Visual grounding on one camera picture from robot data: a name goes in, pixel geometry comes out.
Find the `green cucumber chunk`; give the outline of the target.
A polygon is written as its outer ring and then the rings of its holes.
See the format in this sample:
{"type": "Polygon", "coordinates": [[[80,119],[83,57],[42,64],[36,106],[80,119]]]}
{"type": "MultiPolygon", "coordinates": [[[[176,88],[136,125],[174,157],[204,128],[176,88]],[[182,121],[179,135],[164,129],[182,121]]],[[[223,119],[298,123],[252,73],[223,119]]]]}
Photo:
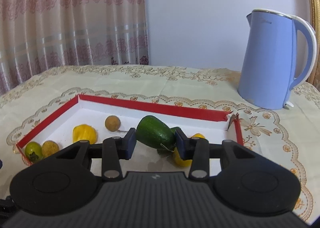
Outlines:
{"type": "Polygon", "coordinates": [[[172,132],[172,138],[170,141],[170,145],[168,146],[162,146],[160,149],[157,149],[157,153],[159,155],[166,155],[166,154],[170,154],[174,152],[174,149],[176,149],[176,130],[179,130],[180,127],[175,126],[170,128],[171,132],[172,132]]]}

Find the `red shallow cardboard tray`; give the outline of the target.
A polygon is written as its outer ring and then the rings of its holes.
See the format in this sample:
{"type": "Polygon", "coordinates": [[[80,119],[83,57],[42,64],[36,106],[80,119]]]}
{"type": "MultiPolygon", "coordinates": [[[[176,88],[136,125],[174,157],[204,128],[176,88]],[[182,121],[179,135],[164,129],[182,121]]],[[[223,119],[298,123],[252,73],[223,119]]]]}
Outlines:
{"type": "Polygon", "coordinates": [[[121,130],[128,131],[131,127],[137,127],[144,116],[152,115],[168,127],[180,127],[188,137],[200,133],[210,143],[220,144],[225,139],[243,143],[239,116],[233,112],[87,94],[77,94],[69,99],[59,98],[40,109],[39,114],[26,120],[22,130],[13,133],[12,137],[18,141],[16,149],[21,153],[23,161],[30,165],[31,162],[24,152],[27,143],[43,144],[52,140],[60,149],[64,149],[72,144],[73,129],[81,124],[87,124],[96,130],[98,143],[112,136],[123,137],[126,133],[110,132],[106,129],[105,119],[111,115],[120,119],[121,130]]]}

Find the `blue electric kettle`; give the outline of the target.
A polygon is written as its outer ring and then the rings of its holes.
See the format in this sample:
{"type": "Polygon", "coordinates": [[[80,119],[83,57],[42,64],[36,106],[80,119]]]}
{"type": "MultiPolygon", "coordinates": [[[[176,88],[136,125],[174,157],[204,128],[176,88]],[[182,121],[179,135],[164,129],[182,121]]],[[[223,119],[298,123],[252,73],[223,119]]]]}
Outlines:
{"type": "Polygon", "coordinates": [[[316,61],[315,30],[301,17],[275,10],[254,9],[247,20],[250,31],[238,94],[269,110],[291,107],[291,91],[307,80],[316,61]],[[304,70],[295,77],[298,32],[306,38],[308,54],[304,70]]]}

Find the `cream embroidered tablecloth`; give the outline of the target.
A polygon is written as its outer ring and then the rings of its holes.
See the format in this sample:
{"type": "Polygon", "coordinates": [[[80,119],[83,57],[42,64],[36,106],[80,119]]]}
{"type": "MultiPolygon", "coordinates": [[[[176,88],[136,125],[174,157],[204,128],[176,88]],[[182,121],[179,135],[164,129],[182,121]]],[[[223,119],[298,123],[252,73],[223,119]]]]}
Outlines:
{"type": "Polygon", "coordinates": [[[226,68],[156,66],[61,66],[1,93],[1,197],[25,168],[16,143],[53,108],[77,94],[197,107],[238,113],[245,147],[295,174],[302,193],[295,212],[304,221],[319,216],[319,91],[304,83],[291,92],[293,106],[268,111],[237,93],[240,74],[226,68]]]}

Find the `green pointed cucumber end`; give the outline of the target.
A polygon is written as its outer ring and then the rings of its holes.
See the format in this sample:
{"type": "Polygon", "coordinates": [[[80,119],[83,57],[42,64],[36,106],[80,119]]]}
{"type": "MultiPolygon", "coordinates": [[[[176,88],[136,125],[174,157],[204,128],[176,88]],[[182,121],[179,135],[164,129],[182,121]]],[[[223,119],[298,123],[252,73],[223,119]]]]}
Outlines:
{"type": "Polygon", "coordinates": [[[139,142],[153,149],[170,145],[172,132],[161,120],[154,116],[143,117],[136,128],[136,138],[139,142]]]}

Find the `brown longan with stem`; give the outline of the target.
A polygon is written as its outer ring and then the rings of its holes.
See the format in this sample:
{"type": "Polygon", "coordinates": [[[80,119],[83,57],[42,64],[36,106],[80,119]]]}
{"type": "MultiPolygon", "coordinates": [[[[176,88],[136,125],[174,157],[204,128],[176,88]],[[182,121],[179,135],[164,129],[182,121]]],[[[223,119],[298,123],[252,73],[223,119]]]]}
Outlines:
{"type": "Polygon", "coordinates": [[[122,132],[122,133],[127,133],[127,130],[121,130],[121,121],[120,119],[115,116],[115,115],[111,115],[108,116],[105,119],[105,127],[107,130],[109,130],[110,132],[122,132]]]}

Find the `yellow jackfruit piece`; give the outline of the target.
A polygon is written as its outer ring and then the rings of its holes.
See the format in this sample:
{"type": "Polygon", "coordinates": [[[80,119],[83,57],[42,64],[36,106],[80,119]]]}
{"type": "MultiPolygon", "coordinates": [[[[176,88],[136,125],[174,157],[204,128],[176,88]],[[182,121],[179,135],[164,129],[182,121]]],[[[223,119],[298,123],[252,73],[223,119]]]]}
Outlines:
{"type": "Polygon", "coordinates": [[[90,144],[95,144],[97,142],[96,130],[87,124],[76,126],[73,129],[73,142],[80,140],[88,140],[90,144]]]}

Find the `pink patterned curtain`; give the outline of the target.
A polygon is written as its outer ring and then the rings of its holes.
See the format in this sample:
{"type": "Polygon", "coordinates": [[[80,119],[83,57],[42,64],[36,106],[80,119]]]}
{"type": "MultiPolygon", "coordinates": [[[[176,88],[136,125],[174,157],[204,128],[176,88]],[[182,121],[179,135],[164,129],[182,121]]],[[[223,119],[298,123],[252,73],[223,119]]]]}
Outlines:
{"type": "Polygon", "coordinates": [[[52,67],[148,63],[145,0],[1,0],[1,93],[52,67]]]}

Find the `gold framed headboard panel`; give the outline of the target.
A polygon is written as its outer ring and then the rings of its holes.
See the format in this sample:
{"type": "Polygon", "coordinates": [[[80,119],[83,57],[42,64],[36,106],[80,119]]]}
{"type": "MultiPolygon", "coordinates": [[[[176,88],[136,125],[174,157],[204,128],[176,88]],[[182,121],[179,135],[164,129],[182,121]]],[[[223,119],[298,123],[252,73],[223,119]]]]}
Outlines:
{"type": "Polygon", "coordinates": [[[308,82],[319,90],[319,27],[320,27],[320,0],[309,0],[311,25],[315,29],[317,39],[317,57],[308,82]]]}

